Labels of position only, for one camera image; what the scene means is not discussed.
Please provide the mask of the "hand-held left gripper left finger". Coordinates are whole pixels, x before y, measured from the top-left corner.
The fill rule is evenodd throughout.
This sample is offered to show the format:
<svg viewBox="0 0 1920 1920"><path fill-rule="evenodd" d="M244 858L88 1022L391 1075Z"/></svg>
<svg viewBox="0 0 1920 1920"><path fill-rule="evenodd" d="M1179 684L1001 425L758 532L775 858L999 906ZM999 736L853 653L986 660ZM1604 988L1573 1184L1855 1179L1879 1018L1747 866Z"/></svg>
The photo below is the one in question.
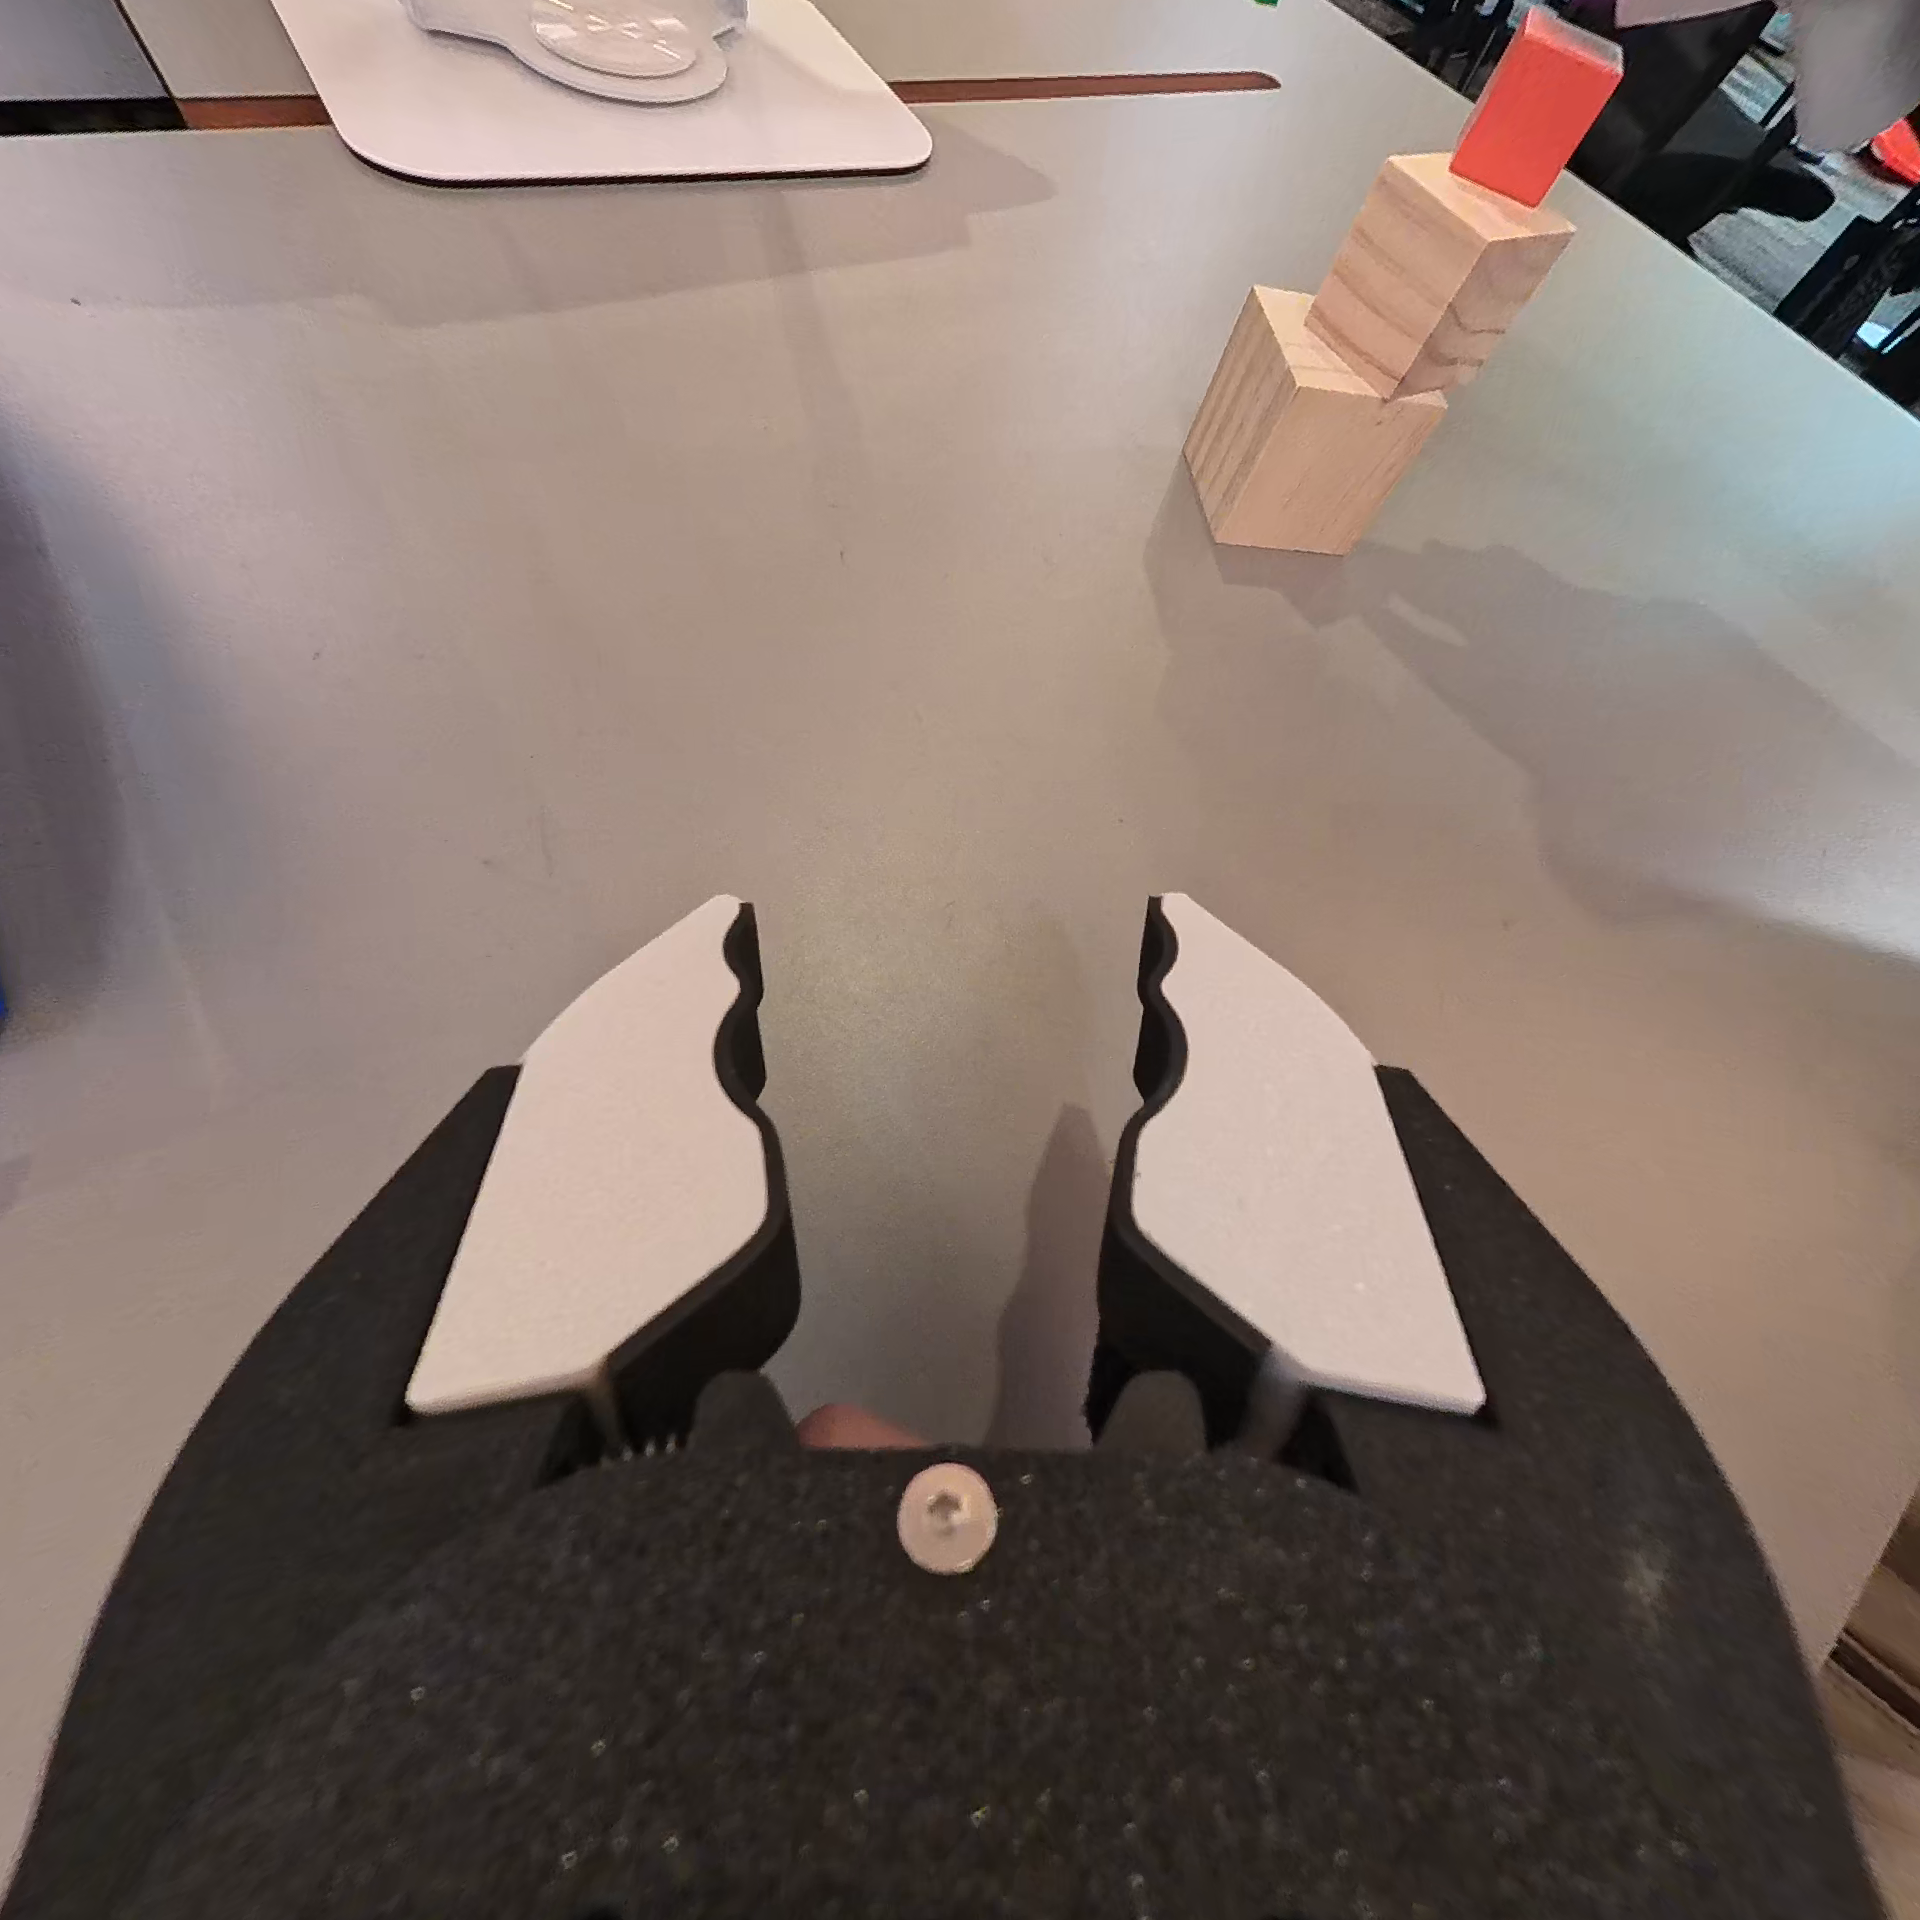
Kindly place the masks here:
<svg viewBox="0 0 1920 1920"><path fill-rule="evenodd" d="M760 1109L754 901L710 896L524 1054L406 1383L408 1417L583 1397L692 1429L802 1321L782 1151Z"/></svg>

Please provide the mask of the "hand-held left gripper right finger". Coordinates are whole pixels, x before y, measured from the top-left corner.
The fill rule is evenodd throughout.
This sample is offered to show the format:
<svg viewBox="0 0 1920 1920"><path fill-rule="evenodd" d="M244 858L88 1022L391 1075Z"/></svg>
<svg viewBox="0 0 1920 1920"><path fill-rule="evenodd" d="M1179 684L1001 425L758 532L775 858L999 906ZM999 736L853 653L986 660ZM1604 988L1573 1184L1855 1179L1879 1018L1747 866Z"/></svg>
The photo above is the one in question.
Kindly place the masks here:
<svg viewBox="0 0 1920 1920"><path fill-rule="evenodd" d="M1294 1429L1313 1395L1485 1417L1373 1049L1185 893L1146 901L1138 999L1094 1429L1148 1372L1185 1375L1205 1429Z"/></svg>

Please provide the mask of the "large wooden cube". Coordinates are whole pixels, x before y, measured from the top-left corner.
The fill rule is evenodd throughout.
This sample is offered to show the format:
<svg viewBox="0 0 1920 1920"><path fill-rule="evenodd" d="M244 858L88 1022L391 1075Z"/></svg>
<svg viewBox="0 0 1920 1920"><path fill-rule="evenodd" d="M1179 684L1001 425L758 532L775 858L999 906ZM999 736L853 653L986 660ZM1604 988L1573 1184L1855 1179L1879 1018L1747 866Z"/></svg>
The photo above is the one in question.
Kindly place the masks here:
<svg viewBox="0 0 1920 1920"><path fill-rule="evenodd" d="M1309 295L1248 289L1185 439L1216 546L1345 558L1450 399L1381 396L1306 325Z"/></svg>

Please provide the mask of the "medium wooden cube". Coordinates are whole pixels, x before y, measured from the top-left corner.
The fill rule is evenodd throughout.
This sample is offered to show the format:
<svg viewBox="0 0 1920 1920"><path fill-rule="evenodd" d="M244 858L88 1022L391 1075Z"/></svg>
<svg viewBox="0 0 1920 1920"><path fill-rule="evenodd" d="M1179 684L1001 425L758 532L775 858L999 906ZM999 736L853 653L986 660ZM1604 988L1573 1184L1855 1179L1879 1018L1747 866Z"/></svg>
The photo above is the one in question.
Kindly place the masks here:
<svg viewBox="0 0 1920 1920"><path fill-rule="evenodd" d="M1459 178L1444 154L1383 156L1306 310L1306 325L1381 396L1481 375L1577 227Z"/></svg>

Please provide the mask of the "red wooden cube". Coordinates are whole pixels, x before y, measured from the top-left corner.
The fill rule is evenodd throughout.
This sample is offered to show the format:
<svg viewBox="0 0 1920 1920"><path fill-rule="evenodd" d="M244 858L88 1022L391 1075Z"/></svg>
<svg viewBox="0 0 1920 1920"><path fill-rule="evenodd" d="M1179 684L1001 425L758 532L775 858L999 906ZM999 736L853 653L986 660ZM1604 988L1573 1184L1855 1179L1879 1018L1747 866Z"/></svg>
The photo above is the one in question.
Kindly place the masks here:
<svg viewBox="0 0 1920 1920"><path fill-rule="evenodd" d="M1452 139L1450 175L1535 210L1626 77L1626 47L1526 10Z"/></svg>

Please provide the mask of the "white folding stand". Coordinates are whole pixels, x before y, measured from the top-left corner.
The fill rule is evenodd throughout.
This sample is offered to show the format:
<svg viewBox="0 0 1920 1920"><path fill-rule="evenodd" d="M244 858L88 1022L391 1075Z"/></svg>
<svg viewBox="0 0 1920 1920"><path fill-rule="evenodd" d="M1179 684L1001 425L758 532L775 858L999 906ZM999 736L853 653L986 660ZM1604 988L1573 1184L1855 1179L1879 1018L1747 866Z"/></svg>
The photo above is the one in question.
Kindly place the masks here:
<svg viewBox="0 0 1920 1920"><path fill-rule="evenodd" d="M926 127L805 0L280 0L351 156L416 184L888 178Z"/></svg>

